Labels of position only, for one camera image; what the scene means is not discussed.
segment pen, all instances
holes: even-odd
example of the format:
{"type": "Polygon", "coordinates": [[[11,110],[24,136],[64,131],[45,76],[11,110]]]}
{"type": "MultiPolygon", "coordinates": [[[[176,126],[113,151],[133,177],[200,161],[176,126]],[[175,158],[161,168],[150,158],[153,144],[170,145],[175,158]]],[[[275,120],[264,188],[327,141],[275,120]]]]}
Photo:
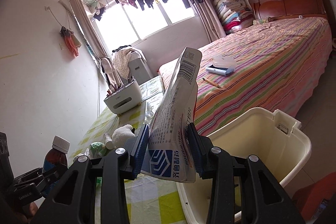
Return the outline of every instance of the pen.
{"type": "Polygon", "coordinates": [[[215,86],[216,88],[219,88],[219,89],[222,88],[219,84],[217,84],[217,83],[215,83],[215,82],[213,82],[213,81],[211,81],[211,80],[209,80],[209,79],[207,79],[207,78],[205,78],[205,77],[203,77],[202,79],[203,79],[205,82],[208,82],[209,84],[215,86]]]}

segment green and white tablecloth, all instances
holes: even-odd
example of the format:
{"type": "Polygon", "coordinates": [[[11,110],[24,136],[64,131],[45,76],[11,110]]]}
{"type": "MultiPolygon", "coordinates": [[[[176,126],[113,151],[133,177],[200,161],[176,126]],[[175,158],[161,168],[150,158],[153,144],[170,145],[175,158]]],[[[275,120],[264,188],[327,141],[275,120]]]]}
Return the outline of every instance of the green and white tablecloth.
{"type": "MultiPolygon", "coordinates": [[[[142,124],[149,124],[162,101],[164,87],[161,76],[140,86],[140,106],[118,116],[106,108],[93,123],[70,156],[69,162],[93,142],[103,142],[104,133],[113,133],[118,127],[131,124],[137,135],[142,124]]],[[[131,224],[186,224],[176,183],[139,174],[134,181],[125,181],[128,215],[131,224]]],[[[97,185],[95,201],[95,223],[100,223],[101,184],[97,185]]]]}

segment small white bottle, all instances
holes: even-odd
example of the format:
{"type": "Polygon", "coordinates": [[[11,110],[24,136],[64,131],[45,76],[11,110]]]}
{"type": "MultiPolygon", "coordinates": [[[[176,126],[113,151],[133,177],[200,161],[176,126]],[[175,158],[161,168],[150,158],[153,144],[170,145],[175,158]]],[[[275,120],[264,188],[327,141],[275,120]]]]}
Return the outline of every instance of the small white bottle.
{"type": "Polygon", "coordinates": [[[112,139],[109,134],[104,134],[104,143],[107,149],[112,150],[114,148],[114,145],[112,143],[112,139]]]}

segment floor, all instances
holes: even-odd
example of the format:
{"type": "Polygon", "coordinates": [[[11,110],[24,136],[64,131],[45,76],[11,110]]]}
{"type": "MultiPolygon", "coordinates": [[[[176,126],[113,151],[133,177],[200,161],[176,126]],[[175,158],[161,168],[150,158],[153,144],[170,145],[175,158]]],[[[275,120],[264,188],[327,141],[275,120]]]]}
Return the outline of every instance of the floor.
{"type": "Polygon", "coordinates": [[[290,197],[327,174],[336,171],[336,60],[329,59],[318,86],[299,110],[301,131],[311,141],[311,156],[302,170],[286,185],[290,197]]]}

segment stack of folded blankets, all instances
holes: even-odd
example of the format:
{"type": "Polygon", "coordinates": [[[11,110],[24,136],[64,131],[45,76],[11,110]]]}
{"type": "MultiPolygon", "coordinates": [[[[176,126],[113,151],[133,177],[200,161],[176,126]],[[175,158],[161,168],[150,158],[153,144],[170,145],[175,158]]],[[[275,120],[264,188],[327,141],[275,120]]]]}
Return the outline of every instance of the stack of folded blankets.
{"type": "Polygon", "coordinates": [[[214,0],[213,5],[226,34],[253,25],[253,14],[244,0],[214,0]]]}

